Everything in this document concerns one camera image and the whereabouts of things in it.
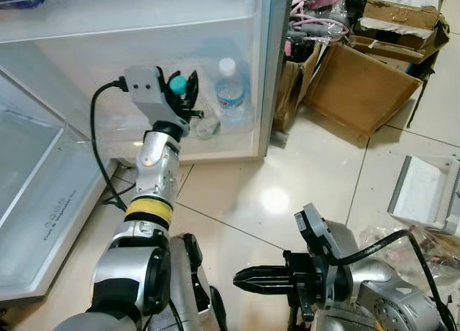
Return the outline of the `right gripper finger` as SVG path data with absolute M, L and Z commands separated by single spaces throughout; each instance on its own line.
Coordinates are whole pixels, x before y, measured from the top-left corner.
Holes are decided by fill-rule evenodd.
M 237 287 L 251 294 L 286 295 L 288 281 L 238 281 Z
M 233 281 L 287 281 L 286 266 L 262 265 L 249 266 L 234 275 Z

